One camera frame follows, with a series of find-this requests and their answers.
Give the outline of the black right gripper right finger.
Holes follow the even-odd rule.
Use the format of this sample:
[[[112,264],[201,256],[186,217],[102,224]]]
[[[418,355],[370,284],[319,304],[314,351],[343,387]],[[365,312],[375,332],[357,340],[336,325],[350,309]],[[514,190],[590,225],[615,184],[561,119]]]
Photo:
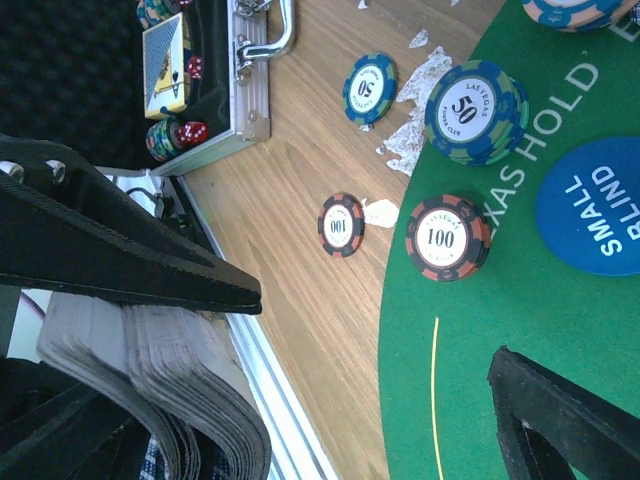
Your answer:
[[[505,346],[488,382],[510,479],[639,477],[637,417]]]

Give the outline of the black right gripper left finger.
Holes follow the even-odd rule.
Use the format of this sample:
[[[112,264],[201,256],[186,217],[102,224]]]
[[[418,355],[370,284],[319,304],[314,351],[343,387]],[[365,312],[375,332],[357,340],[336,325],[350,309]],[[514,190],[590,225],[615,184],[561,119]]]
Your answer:
[[[258,314],[253,276],[151,216],[74,150],[1,138],[1,281],[128,303]]]

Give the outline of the blue checkered card deck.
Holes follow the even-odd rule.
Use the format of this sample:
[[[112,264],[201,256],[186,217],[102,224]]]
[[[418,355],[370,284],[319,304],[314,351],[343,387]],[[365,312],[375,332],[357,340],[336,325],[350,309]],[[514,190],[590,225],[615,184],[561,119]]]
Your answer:
[[[268,477],[269,433],[230,336],[199,313],[54,293],[37,351],[131,413],[155,440],[164,478],[204,476],[198,434],[221,451],[230,478]]]

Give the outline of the blue small blind button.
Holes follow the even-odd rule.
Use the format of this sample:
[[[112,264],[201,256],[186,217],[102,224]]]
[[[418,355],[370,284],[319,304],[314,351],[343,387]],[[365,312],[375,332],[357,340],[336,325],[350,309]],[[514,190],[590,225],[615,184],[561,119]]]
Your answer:
[[[607,137],[560,158],[535,201],[539,235],[549,250],[583,272],[639,273],[639,138]]]

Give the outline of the red black chip stack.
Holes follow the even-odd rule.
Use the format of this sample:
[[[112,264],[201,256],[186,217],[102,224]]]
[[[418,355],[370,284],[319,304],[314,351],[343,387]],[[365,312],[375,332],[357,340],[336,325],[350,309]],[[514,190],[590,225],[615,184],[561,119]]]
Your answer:
[[[335,193],[323,203],[317,231],[324,251],[332,257],[353,255],[364,238],[364,211],[359,200],[349,193]]]

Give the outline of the teal green 50 chip stack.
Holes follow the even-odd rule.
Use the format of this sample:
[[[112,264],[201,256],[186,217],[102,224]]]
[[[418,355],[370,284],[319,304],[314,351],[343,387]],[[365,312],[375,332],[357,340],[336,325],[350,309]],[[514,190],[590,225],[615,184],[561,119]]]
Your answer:
[[[397,90],[394,60],[376,51],[360,57],[346,77],[342,97],[346,117],[356,125],[380,120],[393,104]]]

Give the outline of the blue orange chip small blind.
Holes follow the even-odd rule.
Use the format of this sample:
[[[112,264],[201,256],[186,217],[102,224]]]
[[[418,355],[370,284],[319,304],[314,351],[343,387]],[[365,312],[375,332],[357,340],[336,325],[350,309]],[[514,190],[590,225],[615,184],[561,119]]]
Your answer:
[[[623,0],[522,1],[525,13],[536,23],[556,31],[581,33],[605,28],[638,4]]]

